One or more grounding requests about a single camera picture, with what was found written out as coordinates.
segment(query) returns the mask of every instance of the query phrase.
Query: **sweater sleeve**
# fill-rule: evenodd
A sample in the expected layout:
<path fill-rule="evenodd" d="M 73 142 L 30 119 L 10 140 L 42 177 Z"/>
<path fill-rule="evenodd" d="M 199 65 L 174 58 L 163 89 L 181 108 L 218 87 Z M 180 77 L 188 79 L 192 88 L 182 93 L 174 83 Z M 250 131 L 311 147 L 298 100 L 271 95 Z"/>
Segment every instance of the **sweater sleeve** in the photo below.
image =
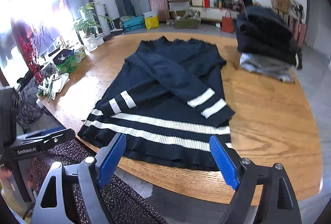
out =
<path fill-rule="evenodd" d="M 108 103 L 102 104 L 100 109 L 104 115 L 124 112 L 119 106 L 123 104 L 123 100 L 126 103 L 124 107 L 130 109 L 136 107 L 137 102 L 146 102 L 167 92 L 184 100 L 212 126 L 218 127 L 234 115 L 224 99 L 178 63 L 150 50 L 136 52 L 127 58 L 127 61 L 143 69 L 152 80 L 124 91 L 120 94 L 121 97 L 117 96 Z"/>
<path fill-rule="evenodd" d="M 169 92 L 154 79 L 147 79 L 131 89 L 127 89 L 116 97 L 100 105 L 105 116 L 112 116 L 121 112 L 128 112 L 149 100 L 153 100 Z"/>

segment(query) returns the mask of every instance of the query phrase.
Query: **pink suitcase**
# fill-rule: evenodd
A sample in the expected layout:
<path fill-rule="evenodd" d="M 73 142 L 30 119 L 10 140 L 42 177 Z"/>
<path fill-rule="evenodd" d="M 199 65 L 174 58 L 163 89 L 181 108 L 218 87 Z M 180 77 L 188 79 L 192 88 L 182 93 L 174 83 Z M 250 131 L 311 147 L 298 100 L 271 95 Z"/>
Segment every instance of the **pink suitcase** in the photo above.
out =
<path fill-rule="evenodd" d="M 167 0 L 149 0 L 152 11 L 158 12 L 158 20 L 166 21 L 170 19 L 169 6 Z"/>

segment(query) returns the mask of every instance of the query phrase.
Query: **blue gripper pad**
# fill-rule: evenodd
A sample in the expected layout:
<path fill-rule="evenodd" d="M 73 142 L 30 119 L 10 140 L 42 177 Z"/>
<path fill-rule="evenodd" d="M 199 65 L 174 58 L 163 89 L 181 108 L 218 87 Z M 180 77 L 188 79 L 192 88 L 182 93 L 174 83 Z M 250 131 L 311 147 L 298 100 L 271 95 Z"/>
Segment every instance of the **blue gripper pad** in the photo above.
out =
<path fill-rule="evenodd" d="M 56 127 L 53 128 L 48 128 L 48 129 L 44 129 L 43 132 L 40 134 L 40 136 L 46 135 L 46 134 L 50 134 L 50 133 L 55 133 L 61 130 L 64 130 L 65 128 L 61 125 L 58 125 Z"/>
<path fill-rule="evenodd" d="M 124 134 L 121 134 L 100 166 L 100 175 L 97 183 L 101 189 L 111 181 L 115 169 L 123 156 L 125 146 L 126 137 Z"/>
<path fill-rule="evenodd" d="M 231 186 L 232 189 L 237 190 L 239 187 L 239 181 L 237 179 L 236 168 L 214 135 L 209 139 L 209 147 L 226 184 Z"/>

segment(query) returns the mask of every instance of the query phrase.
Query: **orange shopping bag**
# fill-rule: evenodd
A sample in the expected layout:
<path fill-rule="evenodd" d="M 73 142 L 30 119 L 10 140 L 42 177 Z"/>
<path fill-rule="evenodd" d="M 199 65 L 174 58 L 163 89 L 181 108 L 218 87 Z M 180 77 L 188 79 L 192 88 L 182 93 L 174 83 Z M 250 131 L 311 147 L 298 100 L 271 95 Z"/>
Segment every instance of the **orange shopping bag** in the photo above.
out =
<path fill-rule="evenodd" d="M 232 25 L 232 17 L 231 17 L 231 12 L 229 12 L 230 17 L 225 16 L 222 17 L 222 31 L 223 32 L 228 32 L 228 33 L 233 33 L 233 25 Z"/>

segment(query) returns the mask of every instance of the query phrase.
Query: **yellow bag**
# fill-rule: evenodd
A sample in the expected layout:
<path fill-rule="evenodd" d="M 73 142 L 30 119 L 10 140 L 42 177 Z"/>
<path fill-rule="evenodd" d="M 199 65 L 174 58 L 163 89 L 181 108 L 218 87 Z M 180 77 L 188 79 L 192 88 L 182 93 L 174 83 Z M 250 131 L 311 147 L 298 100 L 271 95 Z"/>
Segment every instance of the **yellow bag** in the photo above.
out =
<path fill-rule="evenodd" d="M 145 25 L 147 29 L 151 29 L 151 28 L 156 28 L 160 26 L 160 23 L 158 21 L 158 15 L 156 11 L 149 11 L 149 12 L 145 12 Z"/>

